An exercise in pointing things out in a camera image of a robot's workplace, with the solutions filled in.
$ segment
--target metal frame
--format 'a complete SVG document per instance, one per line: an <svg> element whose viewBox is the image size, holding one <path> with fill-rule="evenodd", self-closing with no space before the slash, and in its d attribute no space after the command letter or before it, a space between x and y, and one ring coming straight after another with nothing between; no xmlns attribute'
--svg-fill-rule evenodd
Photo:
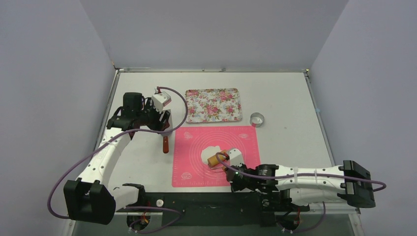
<svg viewBox="0 0 417 236"><path fill-rule="evenodd" d="M115 72L115 76L113 79L113 84L110 90L110 94L109 94L109 99L107 102L107 106L106 106L106 110L104 112L103 115L103 119L102 119L102 123L101 123L101 127L99 130L99 134L97 136L97 141L96 141L96 145L94 149L97 149L101 138L103 136L104 130L105 130L105 126L106 126L106 122L107 122L107 117L109 115L110 112L110 108L114 99L114 95L116 92L116 88L119 82L119 78L120 78L120 74L121 73L161 73L161 72L166 72L166 73L173 73L173 72L218 72L218 73L233 73L233 72L298 72L298 73L304 73L304 77L306 80L306 84L308 87L308 90L310 92L310 96L313 102L313 106L316 109L316 115L317 115L317 119L319 121L319 125L320 128L322 130L322 134L323 134L323 138L328 150L328 154L329 154L329 159L331 164L334 166L335 165L335 161L333 158L333 154L330 148L330 144L328 142L328 138L326 135L326 131L320 116L320 109L317 108L317 104L316 104L316 100L314 99L314 95L313 95L313 91L310 85L310 78L309 78L309 73L308 73L308 69L303 70L303 71L289 71L289 70L264 70L264 71L259 71L259 70L252 70L252 69L226 69L226 68L221 68L219 69L151 69L151 68L147 68L147 67L142 67L142 68L117 68L116 72ZM351 224L352 224L352 228L353 231L355 233L356 236L364 236L364 232L363 229L361 227L361 222L360 222L360 218L359 215L360 211L358 208L355 207L351 207L347 204L344 203L326 203L326 208L327 208L327 214L348 214ZM321 203L317 203L317 204L311 204L310 205L310 212L305 212L305 214L322 214L322 210L323 210L323 206L321 205ZM141 214L138 212L132 212L132 213L118 213L116 212L115 214L119 215L137 215L137 214ZM74 220L66 220L64 227L63 227L63 231L62 231L62 235L63 236L71 236L74 230L74 226L75 226L76 221Z"/></svg>

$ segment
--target floral tray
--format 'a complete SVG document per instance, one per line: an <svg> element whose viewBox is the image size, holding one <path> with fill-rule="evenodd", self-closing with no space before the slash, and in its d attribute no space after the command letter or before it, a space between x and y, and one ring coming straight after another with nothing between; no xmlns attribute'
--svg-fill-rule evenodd
<svg viewBox="0 0 417 236"><path fill-rule="evenodd" d="M242 120L237 88L191 89L185 92L187 123Z"/></svg>

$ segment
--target red handle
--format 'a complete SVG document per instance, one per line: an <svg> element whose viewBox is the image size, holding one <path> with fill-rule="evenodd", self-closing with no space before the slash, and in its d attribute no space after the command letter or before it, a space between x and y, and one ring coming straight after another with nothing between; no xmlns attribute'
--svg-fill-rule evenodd
<svg viewBox="0 0 417 236"><path fill-rule="evenodd" d="M169 153L168 136L164 136L164 143L163 143L163 149L162 150L165 154Z"/></svg>

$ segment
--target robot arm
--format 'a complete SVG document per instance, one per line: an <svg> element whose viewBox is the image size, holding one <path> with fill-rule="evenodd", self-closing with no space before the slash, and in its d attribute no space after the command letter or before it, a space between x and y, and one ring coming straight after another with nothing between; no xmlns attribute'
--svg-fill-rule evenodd
<svg viewBox="0 0 417 236"><path fill-rule="evenodd" d="M164 111L163 107L170 101L171 97L165 92L154 94L146 103L141 93L125 93L123 106L116 110L107 123L101 145L123 131L144 125L151 130L164 131L170 125L171 114ZM123 184L108 189L110 175L133 135L128 133L112 140L92 157L76 181L67 181L64 196L71 219L108 224L115 211L140 200L141 193L145 191L142 185Z"/></svg>
<svg viewBox="0 0 417 236"><path fill-rule="evenodd" d="M242 153L235 148L226 153L226 159L230 159L231 167L238 170L236 172L230 168L225 169L226 179L232 191L248 188L271 196L279 193L281 204L296 206L307 206L315 202L346 201L353 207L375 207L372 184L366 181L371 180L371 175L355 161L344 161L342 166L317 169L270 164L250 169L243 163ZM350 180L351 177L363 181Z"/></svg>

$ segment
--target white wall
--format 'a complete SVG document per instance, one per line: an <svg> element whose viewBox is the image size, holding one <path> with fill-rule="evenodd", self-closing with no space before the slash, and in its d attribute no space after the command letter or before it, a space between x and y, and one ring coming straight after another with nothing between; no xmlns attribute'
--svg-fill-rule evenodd
<svg viewBox="0 0 417 236"><path fill-rule="evenodd" d="M309 68L348 0L81 0L117 67Z"/></svg>
<svg viewBox="0 0 417 236"><path fill-rule="evenodd" d="M47 196L92 151L114 69L78 0L0 5L0 235L59 235Z"/></svg>
<svg viewBox="0 0 417 236"><path fill-rule="evenodd" d="M336 162L388 188L363 209L367 235L415 235L417 1L350 0L311 68Z"/></svg>

